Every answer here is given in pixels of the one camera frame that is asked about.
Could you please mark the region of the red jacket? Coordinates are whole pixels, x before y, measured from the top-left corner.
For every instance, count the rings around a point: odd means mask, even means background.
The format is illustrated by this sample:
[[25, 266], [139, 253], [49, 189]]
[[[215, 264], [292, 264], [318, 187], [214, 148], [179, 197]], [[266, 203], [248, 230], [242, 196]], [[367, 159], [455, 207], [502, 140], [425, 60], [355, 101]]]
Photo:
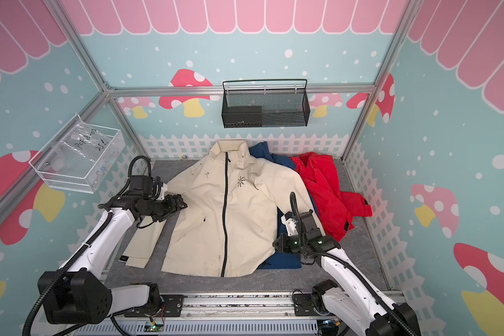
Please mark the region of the red jacket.
[[354, 229], [354, 218], [372, 216], [372, 207], [361, 194], [341, 191], [332, 156], [304, 153], [291, 160], [316, 204], [326, 235], [341, 241]]

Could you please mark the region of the cream beige jacket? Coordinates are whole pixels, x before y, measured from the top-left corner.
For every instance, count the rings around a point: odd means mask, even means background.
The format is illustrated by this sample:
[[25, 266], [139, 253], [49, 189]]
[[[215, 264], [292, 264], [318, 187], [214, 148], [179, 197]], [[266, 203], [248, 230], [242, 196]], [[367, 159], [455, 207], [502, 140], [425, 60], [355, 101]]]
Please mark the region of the cream beige jacket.
[[274, 254], [278, 220], [313, 208], [300, 175], [255, 158], [243, 139], [219, 140], [209, 153], [167, 184], [181, 210], [161, 270], [199, 277], [243, 277]]

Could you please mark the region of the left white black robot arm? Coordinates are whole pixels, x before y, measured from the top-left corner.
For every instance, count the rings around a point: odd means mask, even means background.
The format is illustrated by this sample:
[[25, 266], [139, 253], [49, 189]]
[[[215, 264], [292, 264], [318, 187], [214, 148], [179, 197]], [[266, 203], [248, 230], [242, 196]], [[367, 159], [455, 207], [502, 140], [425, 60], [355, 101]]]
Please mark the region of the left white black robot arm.
[[39, 278], [39, 298], [25, 320], [23, 335], [32, 333], [40, 310], [45, 312], [48, 323], [67, 326], [62, 335], [105, 319], [110, 319], [124, 335], [117, 316], [138, 312], [153, 318], [165, 309], [157, 284], [108, 288], [100, 278], [129, 228], [145, 229], [141, 222], [146, 217], [162, 223], [178, 214], [187, 208], [182, 196], [168, 195], [164, 183], [151, 172], [134, 175], [129, 171], [124, 187], [98, 207], [104, 213], [89, 237], [60, 268]]

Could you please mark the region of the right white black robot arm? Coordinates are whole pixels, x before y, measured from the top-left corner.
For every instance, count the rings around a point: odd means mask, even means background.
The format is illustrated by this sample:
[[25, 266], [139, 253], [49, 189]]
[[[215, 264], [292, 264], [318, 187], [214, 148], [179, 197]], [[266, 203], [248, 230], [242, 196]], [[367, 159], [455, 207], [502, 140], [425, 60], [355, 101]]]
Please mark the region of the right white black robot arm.
[[299, 254], [330, 274], [315, 286], [312, 307], [319, 315], [333, 314], [357, 335], [421, 335], [415, 311], [397, 303], [358, 270], [340, 243], [323, 235], [314, 212], [298, 210], [294, 192], [291, 211], [283, 216], [287, 233], [273, 243], [276, 251]]

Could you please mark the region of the black box in basket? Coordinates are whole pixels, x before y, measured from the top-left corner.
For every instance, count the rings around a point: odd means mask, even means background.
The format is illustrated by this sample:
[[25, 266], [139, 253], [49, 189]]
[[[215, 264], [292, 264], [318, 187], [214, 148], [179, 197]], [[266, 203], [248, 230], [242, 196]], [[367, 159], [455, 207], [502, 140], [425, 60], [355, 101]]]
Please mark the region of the black box in basket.
[[222, 110], [225, 128], [262, 127], [263, 112], [261, 106], [229, 106]]

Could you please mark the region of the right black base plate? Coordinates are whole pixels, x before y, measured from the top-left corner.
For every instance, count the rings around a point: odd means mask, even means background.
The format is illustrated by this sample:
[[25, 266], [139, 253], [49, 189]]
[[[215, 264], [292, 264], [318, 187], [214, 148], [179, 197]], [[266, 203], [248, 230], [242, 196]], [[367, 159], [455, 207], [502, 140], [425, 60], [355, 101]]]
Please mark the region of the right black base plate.
[[314, 304], [312, 294], [303, 293], [300, 290], [291, 294], [295, 316], [330, 316], [330, 313]]

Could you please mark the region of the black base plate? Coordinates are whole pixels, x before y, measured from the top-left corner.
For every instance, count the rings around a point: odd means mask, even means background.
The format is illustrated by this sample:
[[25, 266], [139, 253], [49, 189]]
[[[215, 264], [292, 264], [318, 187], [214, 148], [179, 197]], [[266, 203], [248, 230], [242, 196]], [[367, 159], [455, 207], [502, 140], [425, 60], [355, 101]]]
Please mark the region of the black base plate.
[[160, 296], [161, 303], [158, 309], [153, 312], [147, 312], [145, 309], [134, 308], [126, 312], [124, 317], [127, 318], [174, 318], [180, 317], [183, 309], [184, 295], [164, 294]]
[[330, 313], [314, 304], [312, 294], [303, 293], [300, 290], [291, 294], [295, 316], [330, 316]]

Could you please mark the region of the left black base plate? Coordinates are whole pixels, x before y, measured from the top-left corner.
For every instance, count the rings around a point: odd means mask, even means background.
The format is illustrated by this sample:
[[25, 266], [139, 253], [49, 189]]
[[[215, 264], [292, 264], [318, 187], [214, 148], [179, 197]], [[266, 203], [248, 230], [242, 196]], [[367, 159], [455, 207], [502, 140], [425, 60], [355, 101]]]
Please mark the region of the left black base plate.
[[174, 318], [180, 317], [183, 309], [184, 295], [164, 294], [160, 296], [161, 303], [158, 309], [153, 312], [147, 312], [145, 309], [134, 308], [126, 312], [124, 317], [127, 318]]

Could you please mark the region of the aluminium front rail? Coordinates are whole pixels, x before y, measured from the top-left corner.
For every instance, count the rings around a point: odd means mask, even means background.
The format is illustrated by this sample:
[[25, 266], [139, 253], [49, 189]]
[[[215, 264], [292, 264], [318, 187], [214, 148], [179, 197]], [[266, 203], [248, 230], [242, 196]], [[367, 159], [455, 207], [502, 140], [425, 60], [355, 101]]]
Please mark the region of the aluminium front rail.
[[[295, 316], [291, 294], [196, 293], [184, 295], [180, 317], [116, 320], [125, 335], [357, 335], [333, 314]], [[122, 335], [110, 319], [72, 334]]]

